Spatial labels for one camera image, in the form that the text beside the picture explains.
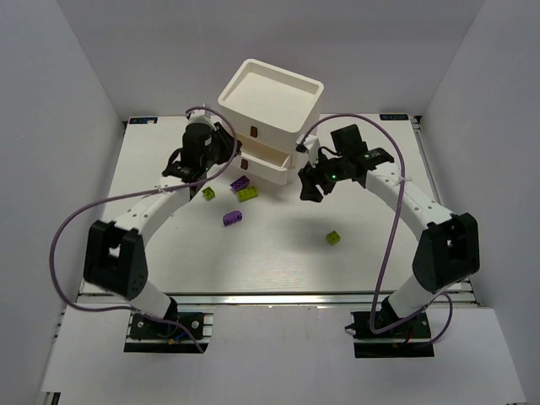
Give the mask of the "white drawer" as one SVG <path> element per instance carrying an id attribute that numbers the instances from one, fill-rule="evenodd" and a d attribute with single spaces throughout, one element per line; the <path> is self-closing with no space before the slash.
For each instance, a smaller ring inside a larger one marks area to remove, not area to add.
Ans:
<path id="1" fill-rule="evenodd" d="M 240 154 L 234 158 L 232 165 L 249 176 L 284 186 L 289 182 L 292 161 L 291 154 L 242 138 Z"/>

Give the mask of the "white drawer cabinet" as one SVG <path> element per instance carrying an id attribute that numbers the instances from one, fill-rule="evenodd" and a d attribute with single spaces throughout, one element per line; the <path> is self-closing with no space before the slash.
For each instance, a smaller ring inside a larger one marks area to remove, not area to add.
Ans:
<path id="1" fill-rule="evenodd" d="M 289 182 L 297 166 L 297 139 L 318 121 L 324 84 L 256 59 L 245 60 L 218 104 L 239 140 L 250 139 L 291 154 Z"/>

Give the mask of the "lime long lego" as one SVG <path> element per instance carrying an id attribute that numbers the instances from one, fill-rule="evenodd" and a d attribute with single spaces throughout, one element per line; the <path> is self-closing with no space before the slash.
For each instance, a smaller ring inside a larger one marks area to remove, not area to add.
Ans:
<path id="1" fill-rule="evenodd" d="M 237 196 L 237 200 L 240 203 L 244 203 L 246 201 L 249 201 L 253 198 L 258 197 L 258 190 L 255 186 L 249 186 L 249 187 L 239 190 L 236 193 L 236 196 Z"/>

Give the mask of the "lime square lego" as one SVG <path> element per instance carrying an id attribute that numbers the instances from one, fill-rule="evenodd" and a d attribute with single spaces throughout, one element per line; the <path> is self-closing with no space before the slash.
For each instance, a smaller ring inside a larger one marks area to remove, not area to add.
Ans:
<path id="1" fill-rule="evenodd" d="M 334 246 L 341 240 L 340 234 L 333 230 L 326 235 L 326 241 L 329 245 Z"/>

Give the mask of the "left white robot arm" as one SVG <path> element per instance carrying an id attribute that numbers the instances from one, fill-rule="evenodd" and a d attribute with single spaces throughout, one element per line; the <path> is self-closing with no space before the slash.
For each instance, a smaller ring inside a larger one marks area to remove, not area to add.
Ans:
<path id="1" fill-rule="evenodd" d="M 154 192 L 125 213 L 89 228 L 84 281 L 122 297 L 134 309 L 160 320 L 177 319 L 177 303 L 149 281 L 146 245 L 179 208 L 208 181 L 208 171 L 240 152 L 224 126 L 189 120 L 182 145 L 170 156 Z"/>

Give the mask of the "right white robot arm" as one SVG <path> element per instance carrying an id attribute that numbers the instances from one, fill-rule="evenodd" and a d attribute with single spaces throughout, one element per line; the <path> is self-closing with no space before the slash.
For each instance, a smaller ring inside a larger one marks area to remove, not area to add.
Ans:
<path id="1" fill-rule="evenodd" d="M 312 135 L 298 141 L 297 151 L 308 156 L 299 171 L 300 199 L 319 203 L 338 182 L 356 182 L 384 202 L 395 214 L 393 223 L 404 223 L 418 242 L 412 275 L 370 317 L 370 330 L 382 334 L 479 270 L 478 222 L 470 213 L 453 213 L 423 193 L 387 151 L 368 148 L 357 125 L 335 130 L 331 137 L 333 149 Z"/>

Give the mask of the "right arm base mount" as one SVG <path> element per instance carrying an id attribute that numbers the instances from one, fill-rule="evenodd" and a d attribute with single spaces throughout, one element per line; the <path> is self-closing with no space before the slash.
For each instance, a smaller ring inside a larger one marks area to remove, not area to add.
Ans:
<path id="1" fill-rule="evenodd" d="M 420 359 L 433 358 L 435 351 L 426 314 L 381 334 L 369 328 L 370 313 L 351 313 L 352 322 L 344 331 L 353 338 L 356 359 Z"/>

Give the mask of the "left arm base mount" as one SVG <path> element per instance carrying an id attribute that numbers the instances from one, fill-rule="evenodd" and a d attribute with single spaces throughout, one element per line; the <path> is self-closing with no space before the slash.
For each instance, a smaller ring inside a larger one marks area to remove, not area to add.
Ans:
<path id="1" fill-rule="evenodd" d="M 213 313 L 180 311 L 180 323 L 197 341 L 200 351 L 188 334 L 176 325 L 151 321 L 141 313 L 131 314 L 125 353 L 137 354 L 202 354 L 208 348 L 213 331 Z"/>

